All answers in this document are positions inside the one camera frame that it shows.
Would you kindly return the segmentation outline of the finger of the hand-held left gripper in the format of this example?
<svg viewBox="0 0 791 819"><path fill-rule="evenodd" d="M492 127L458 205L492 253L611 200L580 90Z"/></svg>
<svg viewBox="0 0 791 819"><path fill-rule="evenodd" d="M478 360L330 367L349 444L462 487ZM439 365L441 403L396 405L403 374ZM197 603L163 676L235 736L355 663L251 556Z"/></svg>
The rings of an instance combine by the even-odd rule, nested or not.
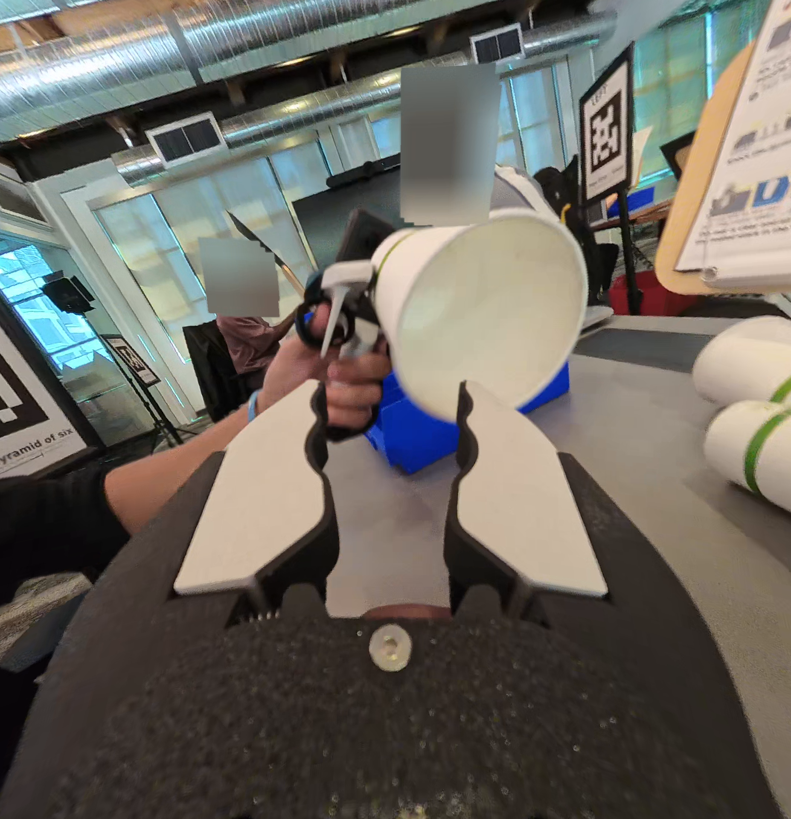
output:
<svg viewBox="0 0 791 819"><path fill-rule="evenodd" d="M337 261L322 273L323 290L349 288L365 290L372 282L376 269L371 260Z"/></svg>

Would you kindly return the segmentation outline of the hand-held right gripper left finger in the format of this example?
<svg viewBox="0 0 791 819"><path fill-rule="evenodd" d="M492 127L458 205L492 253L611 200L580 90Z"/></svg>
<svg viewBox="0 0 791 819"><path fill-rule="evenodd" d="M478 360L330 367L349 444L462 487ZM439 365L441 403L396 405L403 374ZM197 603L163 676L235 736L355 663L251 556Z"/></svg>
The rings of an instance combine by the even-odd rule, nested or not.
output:
<svg viewBox="0 0 791 819"><path fill-rule="evenodd" d="M262 411L227 445L174 580L178 596L236 592L258 613L289 587L325 601L339 557L323 384L309 380Z"/></svg>

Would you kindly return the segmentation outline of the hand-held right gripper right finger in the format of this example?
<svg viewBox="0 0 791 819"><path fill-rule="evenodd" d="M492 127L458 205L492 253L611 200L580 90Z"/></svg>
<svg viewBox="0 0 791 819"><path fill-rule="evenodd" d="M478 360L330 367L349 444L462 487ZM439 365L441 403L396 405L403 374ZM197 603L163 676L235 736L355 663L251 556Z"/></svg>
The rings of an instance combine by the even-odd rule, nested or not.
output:
<svg viewBox="0 0 791 819"><path fill-rule="evenodd" d="M602 600L608 583L557 449L483 385L459 388L459 472L451 485L443 556L458 611L476 590L523 619L553 592Z"/></svg>

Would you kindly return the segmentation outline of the blue plastic bin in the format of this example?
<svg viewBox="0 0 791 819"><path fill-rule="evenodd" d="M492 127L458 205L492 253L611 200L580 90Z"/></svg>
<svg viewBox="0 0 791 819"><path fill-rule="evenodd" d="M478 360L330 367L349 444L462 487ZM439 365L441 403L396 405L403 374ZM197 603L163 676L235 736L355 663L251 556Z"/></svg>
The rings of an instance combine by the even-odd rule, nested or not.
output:
<svg viewBox="0 0 791 819"><path fill-rule="evenodd" d="M570 390L570 372L568 361L552 380L516 410L521 415L550 404ZM425 413L413 404L403 391L395 373L388 375L383 382L383 393L378 418L364 434L373 449L378 451L391 468L399 468L403 473L412 475L435 464L445 456L456 453L459 445L459 427L457 421L446 423ZM546 459L543 466L540 458L535 461L535 453L526 447L524 451L525 469L530 474L545 474Z"/></svg>

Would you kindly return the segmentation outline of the white paper cup green band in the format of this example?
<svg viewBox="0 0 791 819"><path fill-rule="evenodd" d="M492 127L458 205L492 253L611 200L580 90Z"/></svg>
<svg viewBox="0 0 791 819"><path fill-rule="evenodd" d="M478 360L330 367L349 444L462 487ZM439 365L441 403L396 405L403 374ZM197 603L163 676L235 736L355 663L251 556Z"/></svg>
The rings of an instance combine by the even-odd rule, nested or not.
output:
<svg viewBox="0 0 791 819"><path fill-rule="evenodd" d="M791 319L760 316L713 338L691 371L697 394L718 406L791 404Z"/></svg>
<svg viewBox="0 0 791 819"><path fill-rule="evenodd" d="M791 514L791 402L727 406L708 427L704 457L729 482Z"/></svg>
<svg viewBox="0 0 791 819"><path fill-rule="evenodd" d="M372 256L372 304L396 379L423 412L456 419L459 385L527 404L554 379L585 320L582 250L553 214L392 233Z"/></svg>

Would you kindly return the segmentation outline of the person's left forearm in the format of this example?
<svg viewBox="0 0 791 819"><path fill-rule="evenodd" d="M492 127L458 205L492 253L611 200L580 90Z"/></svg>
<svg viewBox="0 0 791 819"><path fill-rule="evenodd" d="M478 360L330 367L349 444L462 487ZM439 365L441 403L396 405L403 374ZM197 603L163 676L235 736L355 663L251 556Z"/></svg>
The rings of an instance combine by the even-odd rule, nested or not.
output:
<svg viewBox="0 0 791 819"><path fill-rule="evenodd" d="M196 469L247 425L247 404L175 449L108 469L0 480L0 606L26 581L98 579Z"/></svg>

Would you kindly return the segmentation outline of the person's left hand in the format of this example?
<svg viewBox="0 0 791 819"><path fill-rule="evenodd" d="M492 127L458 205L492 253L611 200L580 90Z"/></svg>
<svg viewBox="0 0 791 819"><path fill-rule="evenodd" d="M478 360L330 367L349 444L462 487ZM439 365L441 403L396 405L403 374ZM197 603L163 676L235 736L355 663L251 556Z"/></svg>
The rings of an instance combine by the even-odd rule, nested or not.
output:
<svg viewBox="0 0 791 819"><path fill-rule="evenodd" d="M390 372L389 348L383 336L371 351L345 358L335 349L321 356L319 350L291 337L267 369L260 414L304 382L315 380L325 386L329 425L361 432L373 420Z"/></svg>

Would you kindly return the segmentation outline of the black display board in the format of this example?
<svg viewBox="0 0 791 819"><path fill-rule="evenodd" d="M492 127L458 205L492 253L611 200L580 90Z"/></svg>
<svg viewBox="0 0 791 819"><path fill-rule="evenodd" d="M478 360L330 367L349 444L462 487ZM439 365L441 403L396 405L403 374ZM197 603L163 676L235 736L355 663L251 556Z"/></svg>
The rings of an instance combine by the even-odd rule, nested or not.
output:
<svg viewBox="0 0 791 819"><path fill-rule="evenodd" d="M328 187L293 202L298 225L316 270L339 257L344 234L354 211L361 209L387 225L384 234L405 226L400 216L401 164L367 162L327 179Z"/></svg>

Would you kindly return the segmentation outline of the red storage box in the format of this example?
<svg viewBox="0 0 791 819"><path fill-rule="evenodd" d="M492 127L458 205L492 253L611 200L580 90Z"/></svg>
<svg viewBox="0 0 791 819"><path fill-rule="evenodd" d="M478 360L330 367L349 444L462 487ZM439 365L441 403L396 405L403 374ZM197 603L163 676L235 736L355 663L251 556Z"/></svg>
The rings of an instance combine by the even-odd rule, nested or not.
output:
<svg viewBox="0 0 791 819"><path fill-rule="evenodd" d="M668 291L658 281L653 270L638 271L636 285L642 294L641 315L679 316L702 300L701 296ZM621 275L615 279L608 291L608 303L615 314L630 314L627 292L626 277Z"/></svg>

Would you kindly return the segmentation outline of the black studio light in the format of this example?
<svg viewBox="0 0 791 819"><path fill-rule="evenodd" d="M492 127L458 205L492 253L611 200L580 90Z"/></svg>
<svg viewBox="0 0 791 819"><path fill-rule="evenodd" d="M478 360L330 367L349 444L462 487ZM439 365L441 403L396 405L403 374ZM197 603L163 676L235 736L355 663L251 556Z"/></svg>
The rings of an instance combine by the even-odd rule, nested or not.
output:
<svg viewBox="0 0 791 819"><path fill-rule="evenodd" d="M61 312L85 316L94 310L94 296L76 277L55 271L43 278L42 293Z"/></svg>

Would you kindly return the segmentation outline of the wooden sign board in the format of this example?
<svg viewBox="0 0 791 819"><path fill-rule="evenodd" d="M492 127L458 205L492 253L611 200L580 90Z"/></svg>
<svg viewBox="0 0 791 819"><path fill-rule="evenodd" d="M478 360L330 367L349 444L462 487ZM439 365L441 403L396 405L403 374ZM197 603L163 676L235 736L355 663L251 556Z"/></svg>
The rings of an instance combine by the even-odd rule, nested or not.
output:
<svg viewBox="0 0 791 819"><path fill-rule="evenodd" d="M739 81L743 77L753 44L747 46L729 65L715 87L714 95L706 104L698 123L685 169L682 171L677 192L670 210L667 227L657 251L656 272L659 281L670 291L681 294L708 294L714 292L752 292L749 288L721 290L705 285L697 273L676 270L678 257L685 245L686 234L698 213L705 193L711 162L730 110L735 101ZM791 291L791 287L780 292Z"/></svg>

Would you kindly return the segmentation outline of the white instruction sheet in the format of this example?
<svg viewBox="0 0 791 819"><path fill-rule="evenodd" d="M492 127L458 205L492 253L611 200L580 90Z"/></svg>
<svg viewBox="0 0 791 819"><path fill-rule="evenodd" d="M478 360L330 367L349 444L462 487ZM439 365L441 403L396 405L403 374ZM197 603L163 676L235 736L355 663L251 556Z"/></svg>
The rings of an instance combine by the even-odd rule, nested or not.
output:
<svg viewBox="0 0 791 819"><path fill-rule="evenodd" d="M721 290L791 287L791 2L770 2L676 270Z"/></svg>

